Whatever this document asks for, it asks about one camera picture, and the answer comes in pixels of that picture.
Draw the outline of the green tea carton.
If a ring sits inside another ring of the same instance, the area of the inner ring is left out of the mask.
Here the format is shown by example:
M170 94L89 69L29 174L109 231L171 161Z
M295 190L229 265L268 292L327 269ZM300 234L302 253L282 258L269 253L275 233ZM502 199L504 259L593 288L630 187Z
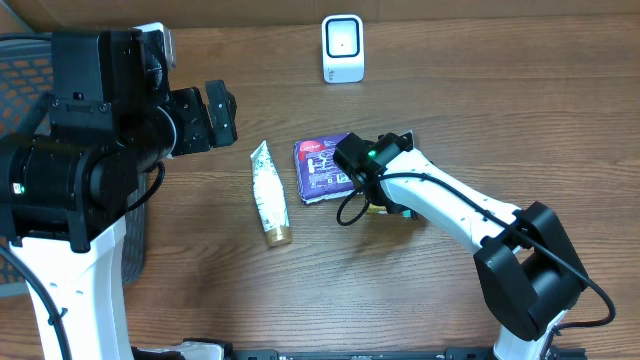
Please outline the green tea carton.
M370 204L369 207L367 208L367 213L368 214L375 214L375 215L385 215L387 213L387 211L386 211L386 207L385 206L378 206L378 205Z

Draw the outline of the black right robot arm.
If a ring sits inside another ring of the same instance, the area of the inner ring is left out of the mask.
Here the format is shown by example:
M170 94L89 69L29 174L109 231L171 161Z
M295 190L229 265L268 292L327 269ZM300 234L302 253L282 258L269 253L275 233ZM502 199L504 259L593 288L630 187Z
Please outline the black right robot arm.
M552 337L587 285L586 271L556 213L484 195L440 170L411 134L368 141L354 133L333 160L369 204L411 210L473 257L484 301L501 325L493 359L547 359Z

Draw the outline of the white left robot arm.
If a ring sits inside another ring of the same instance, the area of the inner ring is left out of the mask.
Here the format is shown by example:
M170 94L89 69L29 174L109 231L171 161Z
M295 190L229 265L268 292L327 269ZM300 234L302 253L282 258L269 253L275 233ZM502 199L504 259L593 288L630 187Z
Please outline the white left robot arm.
M171 32L55 32L53 88L1 141L2 256L26 280L48 359L209 359L229 344L129 340L121 264L126 217L150 199L139 178L167 158L233 144L236 101L222 81L173 90Z

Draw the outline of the purple snack packet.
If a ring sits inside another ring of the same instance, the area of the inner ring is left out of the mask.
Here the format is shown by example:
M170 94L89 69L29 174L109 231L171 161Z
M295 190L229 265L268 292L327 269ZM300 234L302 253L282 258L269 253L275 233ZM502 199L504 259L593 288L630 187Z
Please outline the purple snack packet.
M300 199L309 205L347 196L354 190L351 179L336 166L333 155L347 133L298 141L293 146Z

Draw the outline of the white cream tube gold cap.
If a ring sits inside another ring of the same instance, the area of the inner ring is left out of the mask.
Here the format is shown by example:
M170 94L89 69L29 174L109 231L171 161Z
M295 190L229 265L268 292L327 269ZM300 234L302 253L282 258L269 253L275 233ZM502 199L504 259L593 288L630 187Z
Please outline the white cream tube gold cap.
M263 141L250 155L253 194L269 247L292 242L288 208L282 181L269 147Z

